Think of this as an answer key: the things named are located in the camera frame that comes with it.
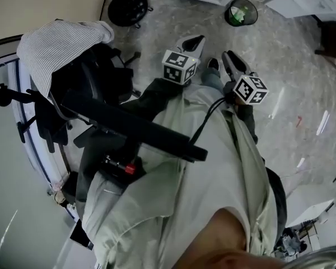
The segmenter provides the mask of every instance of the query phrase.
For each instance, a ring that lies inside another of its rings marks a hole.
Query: red clip
[[[134,172],[136,171],[136,166],[134,164],[128,164],[126,167],[125,167],[125,170],[124,170],[126,173],[128,174],[134,174]]]

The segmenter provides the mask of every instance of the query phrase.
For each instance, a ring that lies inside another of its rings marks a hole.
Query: person's leg
[[[201,79],[203,86],[217,89],[224,95],[223,92],[224,85],[220,80],[219,63],[217,59],[213,58],[208,62],[208,66],[202,73]]]

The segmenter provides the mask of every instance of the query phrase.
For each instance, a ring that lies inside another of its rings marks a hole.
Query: marble floor
[[[257,22],[235,28],[225,22],[225,9],[220,6],[194,0],[148,0],[154,11],[136,29],[110,23],[110,1],[105,2],[102,20],[115,31],[114,46],[126,59],[134,51],[142,52],[131,65],[137,89],[143,91],[161,76],[163,54],[178,38],[204,35],[202,64],[193,82],[199,82],[210,57],[219,59],[223,51],[231,49],[267,84],[270,93],[254,110],[258,148],[267,166],[282,178],[286,192],[299,184],[326,184],[336,189],[332,183],[336,176],[336,71],[314,54],[320,29],[312,17],[286,19],[254,2]],[[222,80],[228,81],[223,70],[221,74]],[[325,111],[328,121],[316,135]],[[77,136],[77,131],[70,135]],[[82,151],[69,145],[68,154],[77,167]]]

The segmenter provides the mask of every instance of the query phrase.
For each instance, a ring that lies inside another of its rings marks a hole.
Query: mesh trash bin
[[[252,25],[258,19],[258,11],[248,0],[233,0],[225,11],[224,18],[233,27]]]

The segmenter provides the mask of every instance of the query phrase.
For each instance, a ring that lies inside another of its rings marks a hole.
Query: black cable
[[[225,102],[225,98],[220,98],[218,100],[216,100],[208,109],[206,117],[204,118],[203,123],[200,125],[200,127],[196,130],[196,132],[194,133],[193,137],[190,139],[189,143],[191,145],[195,144],[195,142],[197,141],[197,139],[199,138],[200,134],[202,133],[202,130],[204,128],[204,126],[206,125],[207,121],[209,120],[210,116],[212,115],[212,113],[223,103]]]

